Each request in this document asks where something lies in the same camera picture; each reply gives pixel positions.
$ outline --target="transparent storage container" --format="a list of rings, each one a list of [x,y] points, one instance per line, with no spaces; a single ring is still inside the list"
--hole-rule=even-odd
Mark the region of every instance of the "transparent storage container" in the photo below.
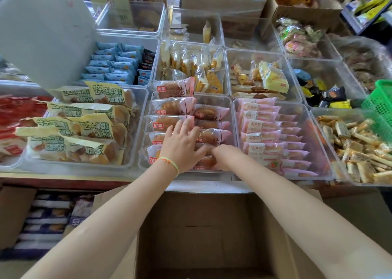
[[[238,111],[238,99],[233,101],[233,109],[235,112]],[[294,121],[298,121],[297,126],[301,128],[301,131],[297,134],[302,136],[301,142],[306,143],[303,148],[304,151],[310,153],[303,159],[311,162],[311,166],[308,168],[309,171],[316,173],[316,177],[291,177],[289,180],[324,180],[329,181],[335,178],[335,175],[331,170],[331,162],[329,161],[325,149],[321,143],[320,137],[317,133],[317,126],[314,124],[314,120],[311,117],[310,112],[304,104],[294,102],[280,102],[277,101],[275,106],[280,106],[280,114],[296,115]],[[236,131],[237,131],[237,145],[242,149],[242,141],[240,140],[240,130],[238,120],[236,119]]]
[[[102,9],[95,21],[97,31],[101,33],[159,38],[166,17],[165,4],[161,2],[130,1],[129,9],[116,8],[110,2],[92,3],[92,7]]]
[[[340,117],[345,123],[350,122],[357,122],[357,121],[364,121],[367,118],[372,118],[377,113],[373,110],[364,110],[364,109],[333,109],[333,108],[312,108],[311,109],[311,116],[316,124],[318,129],[319,135],[321,137],[322,144],[324,145],[329,160],[331,161],[331,166],[334,169],[336,174],[337,180],[342,181],[349,181],[353,185],[356,186],[379,186],[379,187],[391,187],[392,185],[388,184],[365,184],[365,183],[357,183],[353,181],[345,167],[344,163],[340,161],[340,158],[337,156],[334,147],[328,141],[328,138],[324,135],[321,126],[317,123],[316,118],[319,116],[338,116]]]
[[[184,47],[187,47],[188,50],[197,50],[200,51],[203,44],[196,44],[196,43],[180,43],[182,44]],[[219,47],[217,45],[209,45],[210,47],[210,52],[211,51],[221,51],[224,55],[224,48],[223,47]],[[155,74],[153,76],[153,82],[154,81],[160,81],[162,79],[162,67],[159,63],[159,58],[157,58],[157,56],[155,55],[155,61],[157,61],[156,64],[156,70],[155,70]],[[195,95],[209,95],[209,96],[228,96],[229,95],[229,78],[228,78],[228,74],[227,74],[227,63],[226,63],[226,57],[223,56],[223,64],[222,64],[222,69],[217,73],[218,78],[222,83],[222,87],[223,87],[223,94],[213,94],[213,93],[202,93],[202,92],[195,92]]]
[[[216,12],[203,10],[169,8],[165,19],[162,39],[170,38],[171,41],[187,43],[204,43],[203,27],[206,22],[211,25],[211,36],[215,38],[215,45],[223,45],[223,32],[220,15]],[[175,34],[174,29],[186,28],[187,37]]]
[[[222,28],[225,48],[283,54],[276,31],[268,19],[225,17]]]
[[[227,63],[227,78],[230,80],[229,90],[230,90],[230,97],[234,97],[234,92],[232,89],[232,81],[233,83],[237,83],[236,77],[231,74],[231,65],[235,59],[237,59],[238,63],[244,69],[246,73],[249,73],[249,69],[251,67],[252,59],[256,58],[268,63],[278,61],[282,64],[282,70],[287,78],[287,82],[289,85],[288,93],[286,94],[286,100],[290,102],[302,102],[301,95],[299,93],[299,84],[297,79],[293,76],[293,72],[291,66],[287,62],[286,58],[282,54],[277,53],[269,53],[269,52],[253,52],[253,51],[245,51],[245,50],[234,50],[234,49],[227,49],[225,51],[226,55],[226,63]]]
[[[237,141],[236,141],[236,130],[235,130],[235,112],[233,109],[233,103],[231,102],[231,99],[228,97],[221,97],[221,96],[202,96],[202,95],[194,95],[194,98],[197,99],[198,104],[208,104],[208,105],[218,105],[221,107],[229,108],[230,111],[226,114],[226,116],[222,119],[222,122],[227,121],[230,122],[229,127],[226,130],[229,130],[231,132],[231,135],[225,139],[224,144],[226,145],[231,145],[231,146],[237,146]],[[148,123],[145,125],[144,129],[144,136],[143,136],[143,141],[142,141],[142,146],[143,149],[145,147],[149,146],[149,137],[147,135],[148,132]],[[150,167],[150,164],[148,161],[139,153],[139,168],[140,169],[147,169]],[[190,173],[227,173],[223,171],[211,171],[211,170],[196,170],[192,169],[189,171]]]
[[[279,37],[279,34],[277,33],[277,37],[279,39],[279,43],[286,55],[287,58],[300,58],[296,57],[292,54],[287,53],[284,44],[282,40]],[[331,40],[328,38],[328,36],[324,35],[320,41],[317,42],[317,48],[321,52],[321,58],[310,58],[310,57],[303,57],[303,59],[332,59],[335,61],[341,61],[342,57],[340,54],[337,52],[336,48],[333,46],[331,43]]]
[[[80,163],[80,162],[58,162],[58,161],[51,161],[51,160],[41,160],[41,159],[32,159],[29,158],[28,153],[23,153],[23,158],[29,162],[30,164],[48,164],[52,167],[57,166],[67,166],[68,168],[85,168],[85,169],[127,169],[130,168],[135,160],[136,153],[137,153],[137,141],[141,131],[141,125],[143,120],[143,113],[145,112],[147,99],[149,96],[149,91],[146,88],[141,88],[140,86],[121,86],[124,89],[131,89],[132,92],[135,94],[136,104],[138,106],[138,111],[136,112],[136,127],[134,128],[132,135],[131,135],[131,142],[132,148],[130,150],[129,155],[124,155],[124,162],[122,165],[115,166],[109,164],[92,164],[92,163]]]
[[[17,82],[10,83],[7,81],[0,81],[0,96],[13,95],[16,97],[34,97],[34,96],[51,96],[46,90],[42,89],[37,84],[19,84]],[[22,158],[26,149],[20,156],[6,156],[0,161],[0,171],[9,171],[16,168],[22,162]]]
[[[321,79],[327,89],[333,86],[344,87],[347,99],[351,100],[353,108],[359,108],[362,102],[366,99],[365,90],[353,77],[350,70],[343,62],[330,60],[311,60],[311,59],[289,59],[292,69],[302,69],[309,73],[313,79]],[[302,92],[304,103],[311,107]]]
[[[154,79],[154,74],[156,71],[157,66],[159,65],[159,40],[157,38],[152,37],[143,37],[143,36],[127,36],[124,34],[110,34],[110,33],[100,33],[96,36],[95,41],[103,42],[103,43],[126,43],[130,45],[143,45],[144,48],[155,52],[155,58],[153,63],[153,68],[151,70],[150,81]],[[91,61],[91,55],[94,54],[95,50],[97,50],[97,46],[93,45],[91,47],[91,51],[88,56],[86,56],[86,62],[81,65],[80,67],[80,75],[79,79],[81,79],[82,73],[87,73],[86,69],[84,68],[89,64]],[[76,84],[84,86],[83,82],[76,81]],[[137,85],[137,87],[147,88],[150,86],[150,82],[146,85]]]

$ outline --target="hand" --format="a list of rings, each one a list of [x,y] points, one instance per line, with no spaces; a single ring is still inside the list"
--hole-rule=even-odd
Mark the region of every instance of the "hand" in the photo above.
[[[200,128],[195,127],[189,131],[189,123],[189,118],[184,123],[179,120],[174,130],[173,126],[167,128],[160,152],[160,157],[167,157],[177,164],[180,173],[192,169],[209,150],[208,146],[203,146],[195,152]]]
[[[211,150],[211,153],[216,158],[215,169],[219,169],[221,171],[231,171],[230,162],[233,162],[239,156],[243,156],[243,152],[234,146],[230,145],[220,145]]]

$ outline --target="cardboard flap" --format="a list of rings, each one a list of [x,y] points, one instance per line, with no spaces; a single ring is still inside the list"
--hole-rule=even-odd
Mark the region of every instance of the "cardboard flap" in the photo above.
[[[3,187],[0,191],[0,250],[13,247],[30,210],[36,189]]]
[[[0,54],[42,88],[80,78],[95,45],[95,21],[83,0],[2,0]]]

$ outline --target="green plastic basket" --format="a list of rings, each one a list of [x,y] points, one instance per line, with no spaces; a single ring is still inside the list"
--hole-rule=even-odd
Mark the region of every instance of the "green plastic basket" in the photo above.
[[[378,80],[375,90],[362,103],[363,109],[375,110],[373,130],[385,142],[392,142],[392,80]]]

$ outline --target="bracelet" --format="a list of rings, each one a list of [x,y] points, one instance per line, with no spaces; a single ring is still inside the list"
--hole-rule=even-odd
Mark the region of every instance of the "bracelet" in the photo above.
[[[167,158],[167,157],[159,157],[157,160],[159,160],[159,159],[162,159],[163,161],[170,163],[170,164],[176,169],[176,171],[177,171],[176,177],[179,175],[179,169],[178,169],[177,164],[175,164],[172,160],[170,160],[170,159]]]

